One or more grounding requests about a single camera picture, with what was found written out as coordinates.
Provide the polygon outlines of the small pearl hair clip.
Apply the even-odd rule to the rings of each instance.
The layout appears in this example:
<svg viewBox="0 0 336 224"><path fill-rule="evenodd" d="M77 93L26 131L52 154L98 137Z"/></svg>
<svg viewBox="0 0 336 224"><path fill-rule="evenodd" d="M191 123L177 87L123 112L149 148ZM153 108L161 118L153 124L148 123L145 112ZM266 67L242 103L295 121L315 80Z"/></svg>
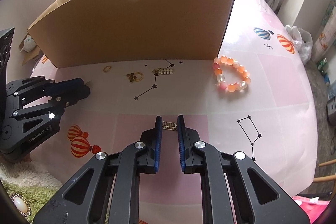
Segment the small pearl hair clip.
<svg viewBox="0 0 336 224"><path fill-rule="evenodd" d="M162 129L163 130L169 130L169 131L176 131L177 130L177 124L175 122L162 122Z"/></svg>

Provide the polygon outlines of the black phone on gripper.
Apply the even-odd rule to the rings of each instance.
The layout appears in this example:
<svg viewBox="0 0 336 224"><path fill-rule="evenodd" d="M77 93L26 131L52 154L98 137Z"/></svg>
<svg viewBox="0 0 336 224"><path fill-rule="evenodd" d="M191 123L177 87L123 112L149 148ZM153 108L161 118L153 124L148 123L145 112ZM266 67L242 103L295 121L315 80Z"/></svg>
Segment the black phone on gripper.
<svg viewBox="0 0 336 224"><path fill-rule="evenodd" d="M7 28L1 31L0 37L0 73L1 73L1 101L6 96L6 69L10 58L11 43L14 36L15 28Z"/></svg>

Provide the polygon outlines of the gold pearl brooch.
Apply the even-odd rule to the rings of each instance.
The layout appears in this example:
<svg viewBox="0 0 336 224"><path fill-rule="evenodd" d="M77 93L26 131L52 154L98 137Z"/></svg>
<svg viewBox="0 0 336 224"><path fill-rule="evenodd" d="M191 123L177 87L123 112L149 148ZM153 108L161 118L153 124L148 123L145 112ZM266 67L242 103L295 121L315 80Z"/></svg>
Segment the gold pearl brooch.
<svg viewBox="0 0 336 224"><path fill-rule="evenodd" d="M155 76L159 75L172 75L174 73L173 68L157 68L152 71Z"/></svg>

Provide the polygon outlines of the oval white gem brooch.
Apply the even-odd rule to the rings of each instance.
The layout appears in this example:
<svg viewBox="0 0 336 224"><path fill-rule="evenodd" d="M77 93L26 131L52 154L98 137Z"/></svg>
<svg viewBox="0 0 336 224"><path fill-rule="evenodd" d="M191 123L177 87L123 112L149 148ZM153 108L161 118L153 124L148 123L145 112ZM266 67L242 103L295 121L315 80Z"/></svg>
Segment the oval white gem brooch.
<svg viewBox="0 0 336 224"><path fill-rule="evenodd" d="M31 215L31 208L29 203L24 199L23 196L17 193L13 193L10 195L10 198L15 205L15 207L18 209L18 211L23 215L24 217Z"/></svg>

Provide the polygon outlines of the brown cardboard box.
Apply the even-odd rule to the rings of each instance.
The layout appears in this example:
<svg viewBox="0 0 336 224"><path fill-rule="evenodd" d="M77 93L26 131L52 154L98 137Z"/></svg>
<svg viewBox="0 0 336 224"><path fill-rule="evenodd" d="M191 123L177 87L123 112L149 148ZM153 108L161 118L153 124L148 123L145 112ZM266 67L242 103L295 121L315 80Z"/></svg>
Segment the brown cardboard box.
<svg viewBox="0 0 336 224"><path fill-rule="evenodd" d="M56 0L27 32L57 68L211 60L235 0Z"/></svg>

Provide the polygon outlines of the white plastic bag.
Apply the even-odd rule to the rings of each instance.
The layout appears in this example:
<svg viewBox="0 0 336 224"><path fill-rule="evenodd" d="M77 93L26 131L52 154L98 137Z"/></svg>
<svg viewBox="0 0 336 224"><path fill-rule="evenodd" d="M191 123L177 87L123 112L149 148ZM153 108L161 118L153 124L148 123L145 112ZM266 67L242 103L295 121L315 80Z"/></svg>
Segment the white plastic bag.
<svg viewBox="0 0 336 224"><path fill-rule="evenodd" d="M311 51L313 47L311 34L297 26L286 25L285 29L290 35L303 65L305 65L311 59Z"/></svg>

